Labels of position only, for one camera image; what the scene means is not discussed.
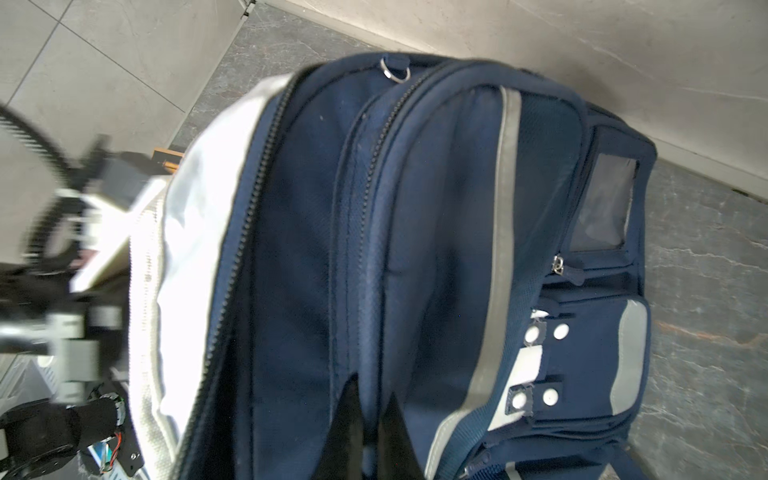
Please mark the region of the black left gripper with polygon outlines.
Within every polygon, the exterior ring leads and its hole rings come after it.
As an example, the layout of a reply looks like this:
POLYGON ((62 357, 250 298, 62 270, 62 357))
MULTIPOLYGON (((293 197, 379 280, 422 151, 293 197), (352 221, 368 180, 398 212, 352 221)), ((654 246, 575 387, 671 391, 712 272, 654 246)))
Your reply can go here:
POLYGON ((39 146, 59 185, 21 261, 1 266, 1 351, 50 358, 51 395, 64 404, 127 376, 131 237, 170 180, 150 157, 108 143, 97 137, 75 163, 39 146))

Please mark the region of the navy blue student backpack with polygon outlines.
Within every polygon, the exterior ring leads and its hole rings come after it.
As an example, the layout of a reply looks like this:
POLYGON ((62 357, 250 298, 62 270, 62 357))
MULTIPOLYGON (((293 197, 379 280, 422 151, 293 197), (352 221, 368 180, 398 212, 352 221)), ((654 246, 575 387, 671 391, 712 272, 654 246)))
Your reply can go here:
POLYGON ((538 74, 368 53, 260 81, 131 237, 151 479, 312 479, 358 375, 425 479, 621 479, 647 384, 654 143, 538 74))

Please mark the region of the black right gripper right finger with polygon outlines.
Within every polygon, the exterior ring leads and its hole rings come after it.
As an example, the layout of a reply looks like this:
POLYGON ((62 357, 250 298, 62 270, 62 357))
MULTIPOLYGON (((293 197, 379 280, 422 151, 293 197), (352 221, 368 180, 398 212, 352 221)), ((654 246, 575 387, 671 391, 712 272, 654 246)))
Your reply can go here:
POLYGON ((390 396, 378 424, 376 478, 425 479, 395 395, 390 396))

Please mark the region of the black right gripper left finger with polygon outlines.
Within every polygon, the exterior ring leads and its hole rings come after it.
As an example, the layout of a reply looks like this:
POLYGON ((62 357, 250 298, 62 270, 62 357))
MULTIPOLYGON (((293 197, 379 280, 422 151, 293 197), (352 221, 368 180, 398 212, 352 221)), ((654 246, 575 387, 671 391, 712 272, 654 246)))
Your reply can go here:
POLYGON ((312 479, 361 480, 364 419, 359 398, 358 375, 344 384, 321 457, 312 479))

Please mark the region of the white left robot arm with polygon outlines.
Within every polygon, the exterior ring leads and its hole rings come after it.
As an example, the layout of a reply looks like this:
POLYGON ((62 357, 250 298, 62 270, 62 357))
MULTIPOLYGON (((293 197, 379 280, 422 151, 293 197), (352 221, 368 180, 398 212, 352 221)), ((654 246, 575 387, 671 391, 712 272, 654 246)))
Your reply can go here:
POLYGON ((40 148, 61 176, 19 264, 1 267, 1 350, 48 357, 40 399, 1 408, 1 475, 32 479, 86 457, 92 472, 137 475, 144 459, 129 409, 129 237, 166 181, 136 152, 99 137, 76 163, 40 148))

